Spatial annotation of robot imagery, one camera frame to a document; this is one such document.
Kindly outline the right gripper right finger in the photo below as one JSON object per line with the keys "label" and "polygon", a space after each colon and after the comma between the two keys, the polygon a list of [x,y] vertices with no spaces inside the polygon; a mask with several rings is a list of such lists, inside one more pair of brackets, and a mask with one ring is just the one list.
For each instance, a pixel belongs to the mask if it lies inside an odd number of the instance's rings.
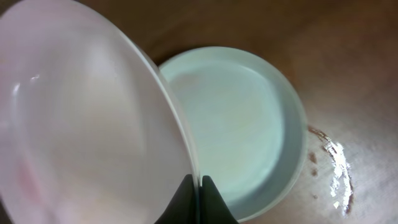
{"label": "right gripper right finger", "polygon": [[212,178],[203,176],[200,188],[201,224],[238,224],[233,217]]}

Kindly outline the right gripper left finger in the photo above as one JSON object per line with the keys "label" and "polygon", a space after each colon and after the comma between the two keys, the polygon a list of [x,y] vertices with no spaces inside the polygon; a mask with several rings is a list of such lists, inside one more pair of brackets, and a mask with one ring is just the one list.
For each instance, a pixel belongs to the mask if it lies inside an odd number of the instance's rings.
{"label": "right gripper left finger", "polygon": [[155,224],[196,224],[196,211],[193,177],[187,174]]}

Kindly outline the pale green plate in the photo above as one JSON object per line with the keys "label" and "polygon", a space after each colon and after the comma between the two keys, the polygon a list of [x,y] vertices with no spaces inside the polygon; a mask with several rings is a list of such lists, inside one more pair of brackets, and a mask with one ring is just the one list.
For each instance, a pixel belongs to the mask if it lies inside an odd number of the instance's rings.
{"label": "pale green plate", "polygon": [[307,153],[300,98],[278,69],[250,52],[202,47],[164,62],[160,76],[190,128],[201,176],[238,222],[277,205]]}

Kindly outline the pink plate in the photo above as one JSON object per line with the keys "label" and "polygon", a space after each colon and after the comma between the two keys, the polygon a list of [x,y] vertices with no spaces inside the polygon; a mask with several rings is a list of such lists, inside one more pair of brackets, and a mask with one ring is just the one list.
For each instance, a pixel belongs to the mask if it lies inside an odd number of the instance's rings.
{"label": "pink plate", "polygon": [[76,1],[1,16],[1,200],[13,223],[154,223],[195,175],[153,61]]}

